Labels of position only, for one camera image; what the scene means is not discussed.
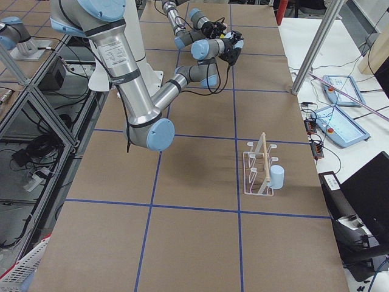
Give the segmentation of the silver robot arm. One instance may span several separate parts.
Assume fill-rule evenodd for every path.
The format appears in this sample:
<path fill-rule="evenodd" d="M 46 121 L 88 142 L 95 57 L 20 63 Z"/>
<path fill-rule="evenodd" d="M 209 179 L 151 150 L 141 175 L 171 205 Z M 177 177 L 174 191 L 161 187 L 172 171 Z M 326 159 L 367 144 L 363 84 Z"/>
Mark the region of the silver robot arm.
<path fill-rule="evenodd" d="M 181 66 L 154 95 L 148 92 L 132 48 L 135 38 L 125 35 L 125 1 L 51 1 L 52 28 L 63 34 L 88 38 L 97 48 L 96 60 L 116 86 L 125 107 L 126 137 L 134 144 L 152 151 L 164 151 L 173 142 L 175 127 L 162 111 L 191 82 L 210 89 L 217 85 L 216 59 L 233 66 L 244 46 L 240 32 L 225 32 L 226 26 L 210 21 L 199 9 L 190 12 L 193 30 L 184 26 L 177 7 L 182 1 L 162 1 L 177 48 L 191 46 L 193 66 Z"/>
<path fill-rule="evenodd" d="M 191 24 L 188 23 L 177 10 L 177 6 L 185 2 L 162 1 L 162 13 L 171 24 L 174 43 L 178 49 L 183 49 L 198 40 L 222 38 L 226 34 L 227 26 L 224 23 L 224 18 L 211 21 L 199 9 L 193 9 L 190 12 Z"/>

